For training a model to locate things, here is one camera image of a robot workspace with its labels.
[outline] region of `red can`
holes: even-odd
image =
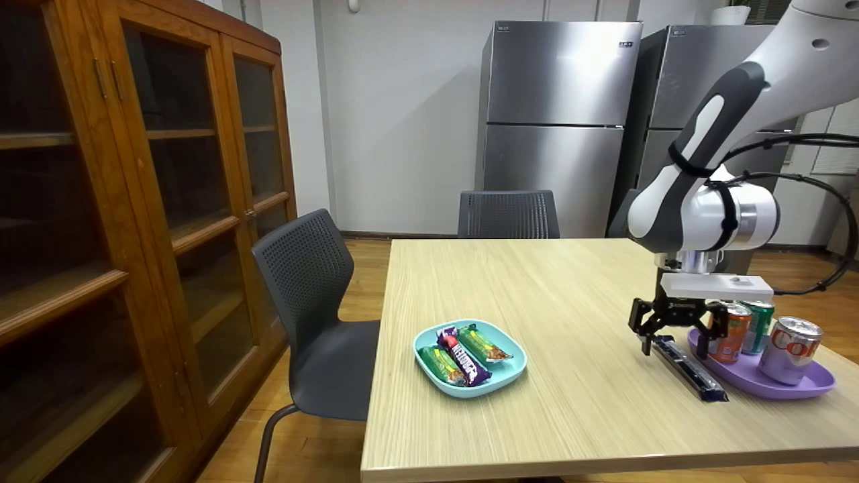
[[[738,362],[745,334],[752,330],[752,311],[741,302],[725,302],[721,314],[727,314],[727,334],[717,337],[709,354],[721,364],[732,364]]]

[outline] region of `soda can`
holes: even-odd
[[[757,369],[778,384],[797,385],[805,374],[805,366],[813,362],[819,344],[819,325],[797,317],[778,317]]]
[[[745,333],[752,330],[752,311],[742,302],[725,302],[725,317],[727,334],[714,340],[711,357],[721,364],[732,364],[741,357]]]
[[[752,311],[752,330],[745,333],[741,352],[753,357],[762,352],[762,344],[769,334],[774,309],[773,302],[760,302],[760,299],[742,299],[742,305]]]

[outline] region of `purple plate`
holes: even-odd
[[[690,340],[690,349],[694,352],[697,330],[690,330],[686,340]],[[805,374],[799,377],[797,385],[785,385],[785,384],[778,384],[778,381],[762,374],[757,369],[757,362],[760,362],[760,357],[741,354],[741,360],[732,364],[706,360],[706,366],[711,366],[714,374],[719,374],[730,385],[748,391],[760,400],[811,400],[811,397],[821,397],[835,389],[835,374],[819,362],[811,362],[805,366]]]

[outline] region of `chair leg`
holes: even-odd
[[[272,411],[264,420],[264,428],[262,428],[262,439],[260,439],[260,456],[256,456],[256,471],[252,474],[255,483],[262,483],[264,480],[264,463],[268,463],[268,448],[270,448],[270,433],[272,433],[272,424],[278,424],[283,416],[294,412],[298,404],[283,404],[278,411]]]

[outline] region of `black cable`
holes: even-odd
[[[760,141],[752,141],[752,144],[741,144],[736,150],[727,150],[727,154],[721,158],[730,161],[745,150],[757,150],[757,148],[765,148],[769,150],[773,144],[824,144],[824,148],[859,148],[859,137],[847,137],[847,133],[827,133],[827,132],[813,132],[813,133],[781,133],[781,137],[768,137],[768,138],[760,138]],[[836,197],[836,203],[842,205],[844,216],[847,216],[847,243],[844,243],[844,251],[839,254],[839,262],[835,264],[835,271],[824,278],[819,278],[813,286],[807,290],[778,290],[774,286],[774,294],[807,294],[807,291],[824,291],[829,283],[835,283],[854,262],[856,258],[856,243],[859,243],[859,236],[856,236],[856,212],[850,205],[850,200],[836,192],[831,185],[821,183],[821,180],[813,180],[813,176],[803,176],[803,175],[752,175],[752,172],[742,172],[738,180],[732,183],[741,183],[741,180],[768,180],[768,176],[784,176],[784,180],[792,180],[792,183],[805,183],[805,185],[813,185],[813,187],[821,187],[827,191],[829,195]]]

